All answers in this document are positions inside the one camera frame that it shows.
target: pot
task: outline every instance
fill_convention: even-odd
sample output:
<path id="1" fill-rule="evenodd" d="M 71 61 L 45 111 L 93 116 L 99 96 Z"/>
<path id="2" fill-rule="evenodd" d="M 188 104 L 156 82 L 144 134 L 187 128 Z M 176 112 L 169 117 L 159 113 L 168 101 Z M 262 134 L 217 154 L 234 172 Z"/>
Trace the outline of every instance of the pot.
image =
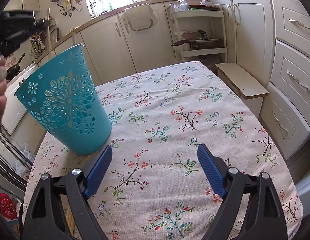
<path id="1" fill-rule="evenodd" d="M 217 48 L 221 43 L 220 38 L 211 38 L 205 36 L 205 32 L 201 30 L 198 30 L 198 32 L 201 34 L 200 37 L 196 37 L 189 40 L 177 41 L 173 43 L 172 46 L 180 46 L 188 43 L 192 49 L 214 49 Z"/>

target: drawer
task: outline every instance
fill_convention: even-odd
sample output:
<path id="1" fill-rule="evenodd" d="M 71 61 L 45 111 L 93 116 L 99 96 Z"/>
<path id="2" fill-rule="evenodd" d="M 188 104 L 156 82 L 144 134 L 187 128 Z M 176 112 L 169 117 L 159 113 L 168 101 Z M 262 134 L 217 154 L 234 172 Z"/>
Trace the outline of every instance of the drawer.
<path id="1" fill-rule="evenodd" d="M 272 0 L 275 36 L 310 57 L 310 17 L 299 0 Z"/>
<path id="2" fill-rule="evenodd" d="M 276 40 L 271 82 L 296 106 L 310 126 L 310 59 Z"/>
<path id="3" fill-rule="evenodd" d="M 277 142 L 285 159 L 288 159 L 303 143 L 310 127 L 296 107 L 271 82 L 264 98 L 261 115 Z"/>

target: red object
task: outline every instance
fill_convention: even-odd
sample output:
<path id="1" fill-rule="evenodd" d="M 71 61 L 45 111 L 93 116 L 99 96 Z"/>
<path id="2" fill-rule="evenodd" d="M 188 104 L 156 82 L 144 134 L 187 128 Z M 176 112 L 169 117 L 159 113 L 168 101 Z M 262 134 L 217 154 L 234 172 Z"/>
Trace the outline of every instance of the red object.
<path id="1" fill-rule="evenodd" d="M 10 197 L 8 197 L 5 193 L 0 193 L 0 213 L 3 217 L 11 220 L 17 218 L 16 208 Z"/>

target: metal screw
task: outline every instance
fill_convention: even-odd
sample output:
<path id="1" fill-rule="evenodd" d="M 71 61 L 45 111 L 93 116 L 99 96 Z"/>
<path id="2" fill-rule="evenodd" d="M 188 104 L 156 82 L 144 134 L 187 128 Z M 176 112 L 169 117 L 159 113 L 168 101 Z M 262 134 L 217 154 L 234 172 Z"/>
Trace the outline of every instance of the metal screw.
<path id="1" fill-rule="evenodd" d="M 231 174 L 236 174 L 236 173 L 238 172 L 238 169 L 236 169 L 236 168 L 230 168 L 230 169 L 229 169 L 229 172 L 230 172 Z"/>
<path id="2" fill-rule="evenodd" d="M 263 177 L 264 179 L 268 179 L 270 176 L 269 176 L 268 173 L 263 172 L 263 173 L 262 173 L 262 177 Z"/>
<path id="3" fill-rule="evenodd" d="M 78 174 L 80 174 L 82 171 L 80 170 L 80 169 L 73 169 L 72 170 L 72 174 L 73 175 L 78 175 Z"/>
<path id="4" fill-rule="evenodd" d="M 42 179 L 45 180 L 45 179 L 48 179 L 49 178 L 49 174 L 48 173 L 44 173 L 42 175 Z"/>

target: cabinet handle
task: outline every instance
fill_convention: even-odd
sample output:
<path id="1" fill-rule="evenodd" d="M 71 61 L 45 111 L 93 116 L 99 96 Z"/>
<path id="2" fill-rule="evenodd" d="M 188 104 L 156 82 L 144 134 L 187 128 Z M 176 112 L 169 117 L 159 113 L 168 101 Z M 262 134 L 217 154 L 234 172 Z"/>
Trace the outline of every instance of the cabinet handle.
<path id="1" fill-rule="evenodd" d="M 232 8 L 231 8 L 230 4 L 227 5 L 227 16 L 228 16 L 228 20 L 230 20 L 230 23 L 233 24 L 232 20 L 230 19 L 230 14 L 229 14 L 228 8 L 230 8 L 231 11 L 232 11 Z"/>
<path id="2" fill-rule="evenodd" d="M 128 25 L 127 25 L 127 23 L 125 23 L 124 25 L 125 25 L 125 28 L 126 28 L 127 34 L 129 34 L 129 29 L 128 29 Z"/>
<path id="3" fill-rule="evenodd" d="M 237 7 L 237 10 L 239 11 L 239 7 L 237 6 L 237 4 L 234 4 L 234 18 L 235 18 L 235 22 L 237 25 L 239 25 L 238 21 L 236 20 L 236 13 L 235 13 L 235 8 Z"/>
<path id="4" fill-rule="evenodd" d="M 116 31 L 118 32 L 119 37 L 121 37 L 122 35 L 120 35 L 120 30 L 118 28 L 117 22 L 115 22 L 115 27 L 116 27 Z"/>
<path id="5" fill-rule="evenodd" d="M 290 75 L 290 76 L 293 78 L 293 80 L 294 80 L 297 84 L 299 84 L 300 86 L 302 86 L 303 88 L 305 88 L 307 92 L 310 91 L 310 89 L 309 89 L 307 86 L 303 85 L 303 84 L 298 80 L 297 77 L 295 77 L 294 75 L 292 75 L 292 74 L 290 73 L 289 70 L 286 70 L 286 72 L 287 72 L 288 75 Z"/>
<path id="6" fill-rule="evenodd" d="M 293 24 L 297 24 L 297 25 L 299 25 L 300 27 L 304 27 L 304 28 L 310 30 L 310 28 L 306 27 L 305 24 L 302 23 L 302 22 L 295 21 L 295 20 L 292 20 L 292 19 L 289 19 L 289 21 L 290 21 L 291 23 L 293 23 Z"/>
<path id="7" fill-rule="evenodd" d="M 282 124 L 280 123 L 280 121 L 277 119 L 277 117 L 275 116 L 275 112 L 273 111 L 273 116 L 277 122 L 277 124 L 279 125 L 279 127 L 281 127 L 284 131 L 288 132 L 288 130 L 282 126 Z"/>

